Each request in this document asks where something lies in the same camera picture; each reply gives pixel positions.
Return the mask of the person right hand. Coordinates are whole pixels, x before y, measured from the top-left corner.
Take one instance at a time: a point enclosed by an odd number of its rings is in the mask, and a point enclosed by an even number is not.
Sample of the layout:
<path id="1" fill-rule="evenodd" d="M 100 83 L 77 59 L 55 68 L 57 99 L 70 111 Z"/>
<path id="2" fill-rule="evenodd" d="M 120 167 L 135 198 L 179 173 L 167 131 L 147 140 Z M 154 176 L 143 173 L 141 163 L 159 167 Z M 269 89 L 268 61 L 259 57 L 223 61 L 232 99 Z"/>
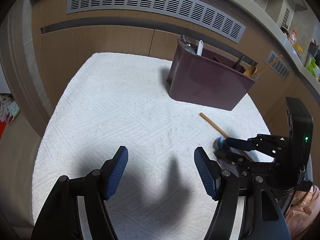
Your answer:
<path id="1" fill-rule="evenodd" d="M 301 239 L 319 215 L 319 188 L 312 186 L 308 192 L 296 191 L 286 223 L 291 239 Z"/>

